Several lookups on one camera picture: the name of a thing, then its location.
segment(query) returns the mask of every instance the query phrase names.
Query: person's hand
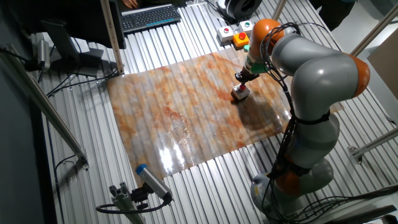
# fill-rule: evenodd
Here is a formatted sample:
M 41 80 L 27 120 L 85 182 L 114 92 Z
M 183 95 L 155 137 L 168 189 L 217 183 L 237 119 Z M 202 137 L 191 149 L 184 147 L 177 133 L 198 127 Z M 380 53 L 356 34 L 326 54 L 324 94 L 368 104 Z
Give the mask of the person's hand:
M 138 8 L 137 0 L 122 0 L 122 2 L 130 9 Z

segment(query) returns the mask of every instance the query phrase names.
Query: blue cap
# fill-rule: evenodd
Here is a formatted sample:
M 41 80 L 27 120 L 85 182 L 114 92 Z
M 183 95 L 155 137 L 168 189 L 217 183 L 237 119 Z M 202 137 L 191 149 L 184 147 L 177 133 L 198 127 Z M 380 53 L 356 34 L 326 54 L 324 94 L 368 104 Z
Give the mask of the blue cap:
M 147 164 L 139 164 L 136 169 L 137 175 L 139 175 L 147 166 Z

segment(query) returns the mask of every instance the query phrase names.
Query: marble-patterned sheet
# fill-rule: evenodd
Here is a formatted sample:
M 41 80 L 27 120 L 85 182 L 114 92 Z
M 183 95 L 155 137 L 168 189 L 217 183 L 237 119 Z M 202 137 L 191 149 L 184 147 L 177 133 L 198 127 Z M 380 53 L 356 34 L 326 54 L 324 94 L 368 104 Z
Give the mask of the marble-patterned sheet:
M 267 74 L 247 83 L 250 96 L 234 103 L 234 74 L 245 59 L 242 50 L 226 49 L 108 81 L 133 170 L 146 163 L 158 177 L 167 177 L 283 132 L 290 108 Z M 341 109 L 338 103 L 331 112 Z

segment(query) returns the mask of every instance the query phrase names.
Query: black keyboard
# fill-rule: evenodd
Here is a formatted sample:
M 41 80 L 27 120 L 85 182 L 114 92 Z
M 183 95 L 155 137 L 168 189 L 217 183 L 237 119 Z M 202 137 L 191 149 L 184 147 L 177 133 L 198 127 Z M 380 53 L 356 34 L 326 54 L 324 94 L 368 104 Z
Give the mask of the black keyboard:
M 142 31 L 180 21 L 180 14 L 171 4 L 122 12 L 124 33 Z

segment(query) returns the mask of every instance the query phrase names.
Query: computer screen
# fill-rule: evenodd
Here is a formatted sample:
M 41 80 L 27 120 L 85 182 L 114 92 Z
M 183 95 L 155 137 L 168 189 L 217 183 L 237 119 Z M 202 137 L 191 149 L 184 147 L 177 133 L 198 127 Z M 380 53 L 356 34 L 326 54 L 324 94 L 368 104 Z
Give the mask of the computer screen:
M 58 20 L 70 36 L 112 47 L 100 0 L 9 0 L 8 5 L 28 34 L 46 32 L 42 20 Z M 125 49 L 117 1 L 109 0 L 109 6 L 119 48 Z

